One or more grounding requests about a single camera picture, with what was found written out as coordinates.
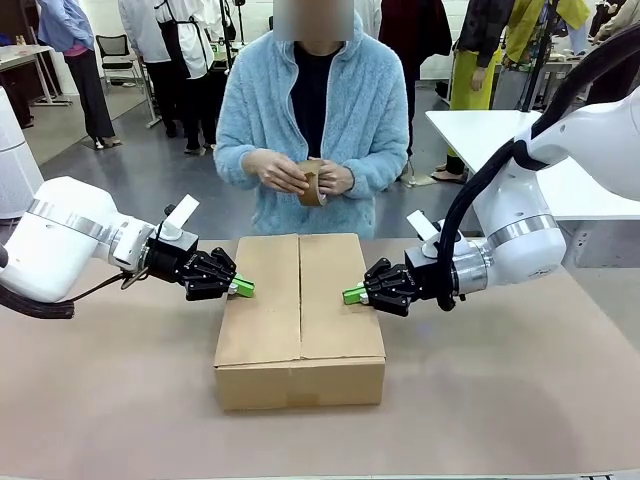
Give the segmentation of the person's right hand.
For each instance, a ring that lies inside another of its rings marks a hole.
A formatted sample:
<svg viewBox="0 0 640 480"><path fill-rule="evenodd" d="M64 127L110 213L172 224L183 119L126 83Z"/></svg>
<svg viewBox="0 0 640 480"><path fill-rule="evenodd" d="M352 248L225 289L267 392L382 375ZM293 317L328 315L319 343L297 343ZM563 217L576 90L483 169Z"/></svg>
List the person's right hand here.
<svg viewBox="0 0 640 480"><path fill-rule="evenodd" d="M248 174L259 177L265 186L284 193L302 195L309 188L304 172L288 156L258 149L244 161Z"/></svg>

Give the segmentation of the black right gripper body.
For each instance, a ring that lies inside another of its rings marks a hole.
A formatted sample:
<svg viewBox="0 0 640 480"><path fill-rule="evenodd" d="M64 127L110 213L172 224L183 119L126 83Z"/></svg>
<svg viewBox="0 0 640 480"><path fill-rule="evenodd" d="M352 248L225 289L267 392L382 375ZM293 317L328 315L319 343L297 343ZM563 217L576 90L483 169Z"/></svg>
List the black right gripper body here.
<svg viewBox="0 0 640 480"><path fill-rule="evenodd" d="M425 256L421 247L406 249L404 263L393 266L382 281L384 311L407 316L412 303L437 296L438 281L437 260Z"/></svg>

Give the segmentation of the person's left hand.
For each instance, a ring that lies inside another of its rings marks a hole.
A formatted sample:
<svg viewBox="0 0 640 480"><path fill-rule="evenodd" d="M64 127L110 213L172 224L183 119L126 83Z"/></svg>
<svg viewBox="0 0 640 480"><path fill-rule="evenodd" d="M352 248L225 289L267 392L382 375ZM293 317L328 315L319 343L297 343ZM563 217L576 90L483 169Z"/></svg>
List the person's left hand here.
<svg viewBox="0 0 640 480"><path fill-rule="evenodd" d="M352 172L333 161L322 160L318 171L318 188L322 195L339 196L354 186Z"/></svg>

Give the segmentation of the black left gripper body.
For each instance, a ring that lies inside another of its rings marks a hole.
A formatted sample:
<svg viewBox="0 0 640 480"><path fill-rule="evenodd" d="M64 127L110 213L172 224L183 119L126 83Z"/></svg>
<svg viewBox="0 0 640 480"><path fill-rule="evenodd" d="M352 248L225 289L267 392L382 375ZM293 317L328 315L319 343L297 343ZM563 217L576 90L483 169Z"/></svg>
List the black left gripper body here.
<svg viewBox="0 0 640 480"><path fill-rule="evenodd" d="M176 283L186 295L224 295L228 292L228 255L220 247L210 253L198 249L199 237L183 232L177 240L148 238L148 275Z"/></svg>

